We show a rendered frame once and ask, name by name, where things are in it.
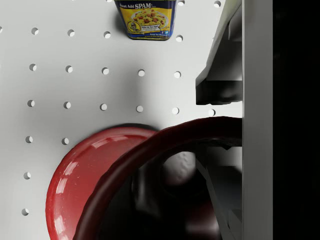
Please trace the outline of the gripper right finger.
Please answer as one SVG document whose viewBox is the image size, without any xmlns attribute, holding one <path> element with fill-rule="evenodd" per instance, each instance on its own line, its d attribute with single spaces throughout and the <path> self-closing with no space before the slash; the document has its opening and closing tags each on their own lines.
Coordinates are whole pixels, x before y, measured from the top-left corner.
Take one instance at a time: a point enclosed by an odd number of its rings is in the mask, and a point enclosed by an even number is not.
<svg viewBox="0 0 320 240">
<path fill-rule="evenodd" d="M 196 158 L 222 240 L 242 240 L 242 147 L 202 146 Z"/>
</svg>

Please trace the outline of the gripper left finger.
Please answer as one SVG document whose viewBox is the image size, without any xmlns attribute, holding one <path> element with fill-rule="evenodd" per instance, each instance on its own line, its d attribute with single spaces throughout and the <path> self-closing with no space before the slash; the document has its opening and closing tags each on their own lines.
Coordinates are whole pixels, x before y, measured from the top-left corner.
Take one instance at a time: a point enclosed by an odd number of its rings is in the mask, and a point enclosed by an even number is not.
<svg viewBox="0 0 320 240">
<path fill-rule="evenodd" d="M 224 2 L 206 67 L 195 80 L 197 105 L 243 100 L 242 1 Z"/>
</svg>

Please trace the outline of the red plate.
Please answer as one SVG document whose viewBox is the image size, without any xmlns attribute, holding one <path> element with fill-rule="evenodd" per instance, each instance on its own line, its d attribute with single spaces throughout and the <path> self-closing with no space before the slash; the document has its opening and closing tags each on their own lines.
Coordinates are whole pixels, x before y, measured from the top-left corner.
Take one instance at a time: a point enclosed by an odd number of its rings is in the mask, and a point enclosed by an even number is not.
<svg viewBox="0 0 320 240">
<path fill-rule="evenodd" d="M 83 208 L 100 177 L 124 153 L 155 133 L 138 126 L 102 130 L 61 160 L 48 186 L 45 217 L 50 240 L 72 240 Z"/>
</svg>

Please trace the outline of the red mug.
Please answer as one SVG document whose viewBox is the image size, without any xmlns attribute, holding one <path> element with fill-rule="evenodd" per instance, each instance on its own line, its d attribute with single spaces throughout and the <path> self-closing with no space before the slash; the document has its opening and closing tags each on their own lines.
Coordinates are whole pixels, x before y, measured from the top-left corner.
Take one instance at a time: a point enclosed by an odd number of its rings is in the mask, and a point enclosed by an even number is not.
<svg viewBox="0 0 320 240">
<path fill-rule="evenodd" d="M 243 120 L 218 116 L 199 118 L 156 132 L 120 158 L 100 177 L 85 203 L 73 240 L 94 240 L 109 203 L 125 180 L 160 154 L 186 151 L 189 144 L 202 140 L 242 140 Z"/>
</svg>

